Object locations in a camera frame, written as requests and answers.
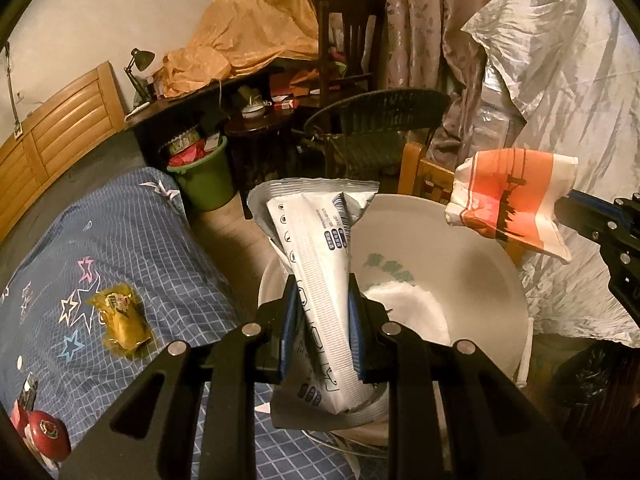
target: curtain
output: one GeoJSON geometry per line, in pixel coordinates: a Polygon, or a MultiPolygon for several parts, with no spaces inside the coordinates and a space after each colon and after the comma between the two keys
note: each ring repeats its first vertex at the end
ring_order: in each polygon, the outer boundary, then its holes
{"type": "Polygon", "coordinates": [[[387,0],[386,83],[449,90],[430,156],[453,168],[466,158],[486,56],[460,27],[490,0],[387,0]]]}

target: desk lamp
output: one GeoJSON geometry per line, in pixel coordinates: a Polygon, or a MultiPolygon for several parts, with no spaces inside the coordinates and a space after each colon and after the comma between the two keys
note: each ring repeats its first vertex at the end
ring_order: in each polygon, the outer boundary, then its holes
{"type": "Polygon", "coordinates": [[[127,74],[127,76],[129,77],[133,88],[136,89],[136,92],[138,92],[138,94],[142,98],[143,103],[151,101],[151,95],[149,94],[148,90],[140,83],[140,81],[138,81],[133,76],[133,74],[131,73],[131,69],[135,64],[136,68],[140,72],[142,72],[143,70],[149,68],[149,65],[151,65],[155,58],[156,54],[154,54],[153,52],[149,52],[148,50],[138,50],[134,48],[131,51],[131,61],[129,61],[129,65],[127,65],[127,67],[124,69],[125,74],[127,74]]]}

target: green bucket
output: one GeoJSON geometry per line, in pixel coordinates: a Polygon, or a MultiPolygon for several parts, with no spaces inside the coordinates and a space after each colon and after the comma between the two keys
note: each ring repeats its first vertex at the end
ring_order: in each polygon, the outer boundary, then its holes
{"type": "Polygon", "coordinates": [[[209,155],[191,164],[166,168],[174,174],[180,188],[200,211],[218,209],[236,194],[225,150],[226,137],[222,137],[222,143],[209,155]]]}

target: yellow packaged snack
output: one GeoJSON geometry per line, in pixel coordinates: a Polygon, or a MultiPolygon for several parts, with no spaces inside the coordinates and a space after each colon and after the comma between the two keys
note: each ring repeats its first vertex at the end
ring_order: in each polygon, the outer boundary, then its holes
{"type": "Polygon", "coordinates": [[[103,290],[89,298],[106,326],[104,345],[116,354],[130,356],[151,339],[151,330],[139,313],[136,298],[126,283],[103,290]]]}

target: red packaging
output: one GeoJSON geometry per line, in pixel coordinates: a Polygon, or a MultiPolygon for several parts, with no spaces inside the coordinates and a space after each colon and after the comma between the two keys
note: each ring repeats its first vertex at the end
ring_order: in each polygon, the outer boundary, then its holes
{"type": "Polygon", "coordinates": [[[289,110],[291,108],[296,109],[298,108],[299,104],[300,104],[300,101],[298,101],[297,99],[285,99],[284,101],[280,101],[279,103],[274,103],[273,109],[274,110],[289,110]]]}
{"type": "Polygon", "coordinates": [[[189,146],[186,150],[182,150],[177,155],[172,156],[169,159],[169,166],[172,168],[176,168],[177,166],[184,166],[186,164],[191,164],[196,160],[202,158],[207,155],[207,152],[204,151],[204,145],[206,141],[204,139],[199,140],[195,144],[189,146]]]}

